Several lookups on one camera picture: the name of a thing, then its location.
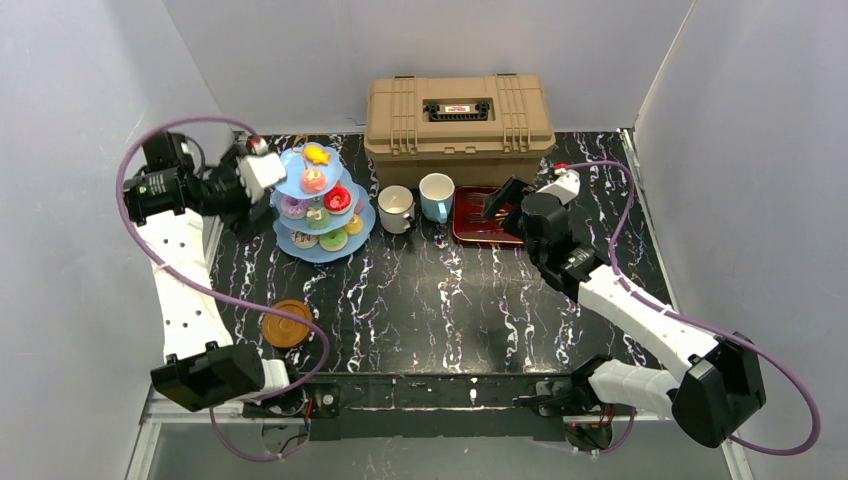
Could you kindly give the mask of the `purple frosted donut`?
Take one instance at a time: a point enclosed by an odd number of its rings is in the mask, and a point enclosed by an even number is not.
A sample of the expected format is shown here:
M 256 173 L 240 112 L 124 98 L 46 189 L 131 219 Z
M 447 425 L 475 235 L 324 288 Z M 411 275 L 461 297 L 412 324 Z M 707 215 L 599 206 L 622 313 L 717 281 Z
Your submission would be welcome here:
M 279 206 L 283 216 L 292 220 L 299 220 L 306 216 L 310 204 L 308 200 L 284 195 L 280 200 Z

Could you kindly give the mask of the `chocolate sprinkle donut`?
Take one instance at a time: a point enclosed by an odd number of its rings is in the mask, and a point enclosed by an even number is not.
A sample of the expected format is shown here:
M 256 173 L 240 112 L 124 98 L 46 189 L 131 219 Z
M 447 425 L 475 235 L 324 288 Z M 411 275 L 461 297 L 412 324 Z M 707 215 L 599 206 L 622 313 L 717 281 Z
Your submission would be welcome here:
M 290 233 L 290 239 L 296 248 L 306 250 L 316 246 L 319 243 L 320 237 L 305 232 L 292 231 Z

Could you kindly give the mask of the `green kiwi tart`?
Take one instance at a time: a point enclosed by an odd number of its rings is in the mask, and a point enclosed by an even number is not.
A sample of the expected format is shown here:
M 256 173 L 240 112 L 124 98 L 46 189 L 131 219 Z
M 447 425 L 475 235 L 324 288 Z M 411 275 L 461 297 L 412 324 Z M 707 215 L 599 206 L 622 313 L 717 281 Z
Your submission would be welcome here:
M 327 228 L 332 220 L 332 215 L 325 207 L 308 207 L 305 221 L 310 230 L 321 230 Z

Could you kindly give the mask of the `blue three-tier cake stand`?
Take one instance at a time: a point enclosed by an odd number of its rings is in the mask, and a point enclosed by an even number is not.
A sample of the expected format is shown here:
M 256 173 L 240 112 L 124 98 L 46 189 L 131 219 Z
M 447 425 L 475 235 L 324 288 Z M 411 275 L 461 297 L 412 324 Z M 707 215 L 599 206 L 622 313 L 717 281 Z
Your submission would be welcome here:
M 359 250 L 376 225 L 366 189 L 343 165 L 338 150 L 306 142 L 283 151 L 287 176 L 274 186 L 270 205 L 277 247 L 314 264 Z

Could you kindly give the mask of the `light blue mug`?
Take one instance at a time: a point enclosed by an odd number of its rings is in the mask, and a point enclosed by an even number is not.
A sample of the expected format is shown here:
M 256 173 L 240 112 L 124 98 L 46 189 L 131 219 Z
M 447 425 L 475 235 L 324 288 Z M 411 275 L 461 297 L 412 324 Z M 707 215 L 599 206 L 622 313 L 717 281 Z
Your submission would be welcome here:
M 453 180 L 442 173 L 430 173 L 419 182 L 421 211 L 430 221 L 446 224 L 455 193 Z

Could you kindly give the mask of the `pink round pastry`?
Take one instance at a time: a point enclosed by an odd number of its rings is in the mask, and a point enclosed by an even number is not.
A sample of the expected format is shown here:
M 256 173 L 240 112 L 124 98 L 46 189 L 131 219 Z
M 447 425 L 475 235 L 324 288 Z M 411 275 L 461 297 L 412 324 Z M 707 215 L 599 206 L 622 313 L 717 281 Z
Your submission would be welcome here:
M 327 176 L 320 168 L 306 168 L 301 175 L 300 186 L 305 194 L 317 195 L 328 185 Z

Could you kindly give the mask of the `green frosted donut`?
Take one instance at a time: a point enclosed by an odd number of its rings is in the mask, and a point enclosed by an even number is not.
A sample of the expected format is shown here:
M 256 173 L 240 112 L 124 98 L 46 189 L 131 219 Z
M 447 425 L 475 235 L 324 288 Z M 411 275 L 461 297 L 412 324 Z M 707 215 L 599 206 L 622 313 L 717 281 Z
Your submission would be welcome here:
M 337 228 L 322 234 L 319 237 L 319 245 L 328 252 L 337 252 L 348 243 L 349 235 L 343 228 Z

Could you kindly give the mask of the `orange pastry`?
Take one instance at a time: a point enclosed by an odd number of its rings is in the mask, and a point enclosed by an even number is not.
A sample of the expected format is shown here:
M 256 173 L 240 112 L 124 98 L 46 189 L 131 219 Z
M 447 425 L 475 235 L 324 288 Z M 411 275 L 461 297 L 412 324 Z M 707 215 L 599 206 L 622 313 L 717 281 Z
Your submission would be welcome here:
M 302 149 L 302 156 L 313 165 L 328 165 L 331 154 L 320 145 L 306 145 Z

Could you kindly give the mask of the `white mug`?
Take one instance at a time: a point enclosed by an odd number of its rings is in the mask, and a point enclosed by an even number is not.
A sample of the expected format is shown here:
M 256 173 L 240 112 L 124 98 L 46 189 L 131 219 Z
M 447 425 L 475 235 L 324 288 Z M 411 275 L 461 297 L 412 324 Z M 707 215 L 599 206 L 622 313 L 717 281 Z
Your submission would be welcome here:
M 384 230 L 401 235 L 412 228 L 414 221 L 414 198 L 412 192 L 400 185 L 383 188 L 378 197 L 378 214 Z

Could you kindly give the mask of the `brown wooden coaster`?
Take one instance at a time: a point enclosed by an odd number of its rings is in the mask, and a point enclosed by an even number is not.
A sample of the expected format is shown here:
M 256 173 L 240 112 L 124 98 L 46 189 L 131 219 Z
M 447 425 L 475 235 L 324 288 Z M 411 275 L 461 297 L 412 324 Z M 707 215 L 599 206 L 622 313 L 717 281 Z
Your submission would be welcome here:
M 299 300 L 283 300 L 274 305 L 274 308 L 307 322 L 313 321 L 312 311 Z M 262 318 L 263 338 L 273 347 L 280 349 L 292 349 L 303 344 L 312 330 L 301 323 L 279 315 L 264 314 Z

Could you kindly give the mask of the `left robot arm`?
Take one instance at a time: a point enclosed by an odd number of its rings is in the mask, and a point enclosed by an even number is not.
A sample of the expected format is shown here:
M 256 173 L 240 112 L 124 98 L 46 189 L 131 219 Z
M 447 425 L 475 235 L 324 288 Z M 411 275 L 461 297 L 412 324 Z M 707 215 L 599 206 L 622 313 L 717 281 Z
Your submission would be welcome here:
M 240 240 L 272 226 L 278 215 L 265 199 L 286 177 L 279 156 L 262 137 L 247 136 L 199 174 L 184 134 L 155 133 L 141 148 L 145 166 L 124 182 L 123 202 L 132 232 L 154 254 L 164 331 L 164 363 L 150 372 L 154 389 L 196 412 L 288 387 L 283 361 L 234 343 L 211 294 L 203 240 L 205 218 L 217 218 Z

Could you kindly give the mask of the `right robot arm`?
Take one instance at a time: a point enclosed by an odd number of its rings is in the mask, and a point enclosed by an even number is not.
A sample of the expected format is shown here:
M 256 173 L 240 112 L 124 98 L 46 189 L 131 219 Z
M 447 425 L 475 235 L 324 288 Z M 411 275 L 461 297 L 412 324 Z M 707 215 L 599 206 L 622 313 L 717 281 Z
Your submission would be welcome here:
M 595 248 L 571 231 L 569 204 L 580 190 L 575 173 L 542 189 L 517 177 L 487 195 L 482 216 L 522 239 L 531 263 L 554 290 L 616 325 L 661 363 L 651 369 L 597 355 L 564 380 L 538 384 L 514 399 L 540 416 L 628 405 L 672 418 L 694 441 L 715 448 L 765 406 L 757 355 L 740 341 L 673 319 L 667 305 L 630 286 Z

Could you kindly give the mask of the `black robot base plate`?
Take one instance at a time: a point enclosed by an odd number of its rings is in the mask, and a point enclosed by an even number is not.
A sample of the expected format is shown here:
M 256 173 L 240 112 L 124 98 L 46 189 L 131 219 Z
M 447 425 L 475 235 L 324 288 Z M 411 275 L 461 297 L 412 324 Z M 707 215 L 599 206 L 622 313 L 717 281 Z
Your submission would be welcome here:
M 330 374 L 304 387 L 319 441 L 518 437 L 611 443 L 631 408 L 600 405 L 555 374 Z

